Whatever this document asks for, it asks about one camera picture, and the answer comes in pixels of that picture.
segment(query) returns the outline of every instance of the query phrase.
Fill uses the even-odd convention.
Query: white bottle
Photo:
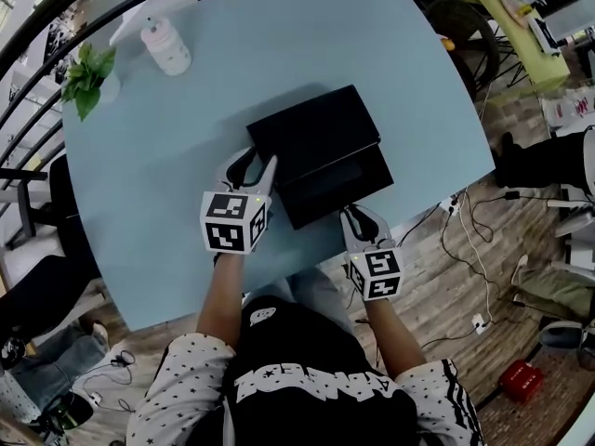
[[[153,59],[168,76],[182,74],[192,62],[190,51],[168,19],[148,19],[148,25],[140,32]]]

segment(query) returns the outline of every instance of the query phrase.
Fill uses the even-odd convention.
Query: potted plant
[[[62,101],[74,99],[78,115],[83,121],[97,106],[99,100],[104,100],[100,88],[112,73],[115,48],[99,53],[90,43],[83,43],[78,57],[80,62],[73,64],[68,70],[68,83],[62,89]],[[111,84],[106,84],[104,89],[109,89],[110,99],[113,100],[120,88],[120,82],[115,74],[112,74],[110,80]]]

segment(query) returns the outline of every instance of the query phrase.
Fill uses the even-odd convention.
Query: wooden floor
[[[522,145],[532,144],[547,136],[547,128],[535,97],[515,100],[501,108],[488,105],[483,115],[483,126],[495,149],[498,149],[499,138],[506,131],[512,132]],[[522,192],[526,195],[558,195],[555,187]],[[473,203],[495,198],[502,193],[491,176],[469,187],[469,196]],[[477,209],[476,216],[494,230],[494,240],[491,243],[483,242],[470,227],[468,207],[464,207],[462,213],[471,240],[482,257],[488,278],[499,284],[499,287],[491,284],[489,293],[494,323],[481,336],[472,334],[459,340],[435,342],[425,351],[431,360],[453,358],[458,366],[461,382],[472,399],[479,402],[494,390],[497,379],[504,370],[514,360],[524,358],[536,345],[540,315],[529,309],[517,308],[506,300],[498,300],[512,299],[513,289],[509,280],[517,260],[523,253],[528,253],[532,258],[560,258],[562,246],[553,238],[558,213],[548,209],[543,201],[484,203]],[[481,313],[484,319],[488,319],[483,278],[473,274],[463,263],[449,257],[441,246],[440,238],[446,219],[446,213],[437,210],[413,231],[403,247],[406,281],[403,294],[393,304],[422,345],[436,338],[469,333],[472,330],[471,317],[476,313]],[[453,255],[467,259],[477,270],[481,269],[458,217],[449,220],[444,239]],[[343,291],[347,305],[352,285],[344,279],[340,260],[324,263],[324,270]],[[364,319],[363,305],[357,295],[349,313],[354,321]],[[98,310],[95,315],[108,326],[112,341],[120,342],[112,351],[117,353],[126,348],[137,358],[137,364],[131,369],[133,379],[129,387],[121,388],[104,378],[96,378],[87,384],[87,389],[98,391],[103,397],[102,404],[110,408],[118,408],[117,401],[120,398],[132,406],[140,400],[151,384],[166,345],[177,335],[191,331],[195,325],[195,318],[189,317],[131,334],[113,305]],[[376,342],[369,328],[365,324],[357,324],[355,332],[368,359],[374,364]],[[116,378],[119,379],[126,379],[127,376],[126,372],[108,373],[117,375]],[[80,386],[81,382],[82,379],[79,379],[77,385]],[[127,413],[98,410],[86,424],[70,432],[69,439],[73,444],[85,445],[108,444],[110,440],[122,439],[127,417]],[[486,439],[490,443],[491,431],[497,431],[497,428],[487,429]],[[531,444],[539,446],[547,443]]]

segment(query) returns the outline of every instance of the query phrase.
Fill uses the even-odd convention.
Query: black chair
[[[475,81],[475,92],[496,78],[500,68],[498,42],[490,24],[472,5],[463,0],[436,0],[428,7],[426,18],[436,33],[446,36],[455,44],[455,50],[449,53],[468,89],[469,74]],[[481,38],[470,40],[476,32],[480,33]],[[475,71],[469,68],[465,58],[469,57],[471,51],[482,55]],[[468,66],[469,71],[461,71],[461,62]],[[472,91],[469,94],[471,98],[475,97]]]
[[[77,263],[62,256],[46,256],[12,289],[0,297],[0,348],[8,339],[23,345],[58,326],[88,285]],[[13,358],[4,368],[11,368]]]
[[[24,178],[18,188],[20,221],[25,236],[35,236],[36,223],[56,227],[64,255],[86,272],[89,281],[100,278],[99,268],[78,214],[66,155],[60,156],[49,167],[49,193],[52,199],[49,207],[31,207],[28,183],[29,179]]]

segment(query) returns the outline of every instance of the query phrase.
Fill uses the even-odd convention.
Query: white cable
[[[467,235],[467,240],[469,241],[471,248],[473,248],[473,251],[475,251],[477,260],[480,262],[480,266],[483,269],[483,276],[484,276],[483,281],[485,282],[485,308],[487,310],[487,315],[490,317],[490,322],[493,322],[494,317],[492,317],[492,312],[490,312],[490,283],[487,281],[487,271],[485,270],[485,266],[483,265],[482,259],[480,258],[480,254],[477,251],[477,248],[471,241],[471,237],[469,236],[469,232],[467,231],[467,227],[465,226],[465,222],[463,221],[463,205],[465,204],[466,198],[469,198],[467,189],[465,189],[465,196],[463,196],[463,202],[461,203],[461,206],[458,210],[458,217],[461,220],[461,226],[463,227],[463,230],[465,231],[465,234]]]

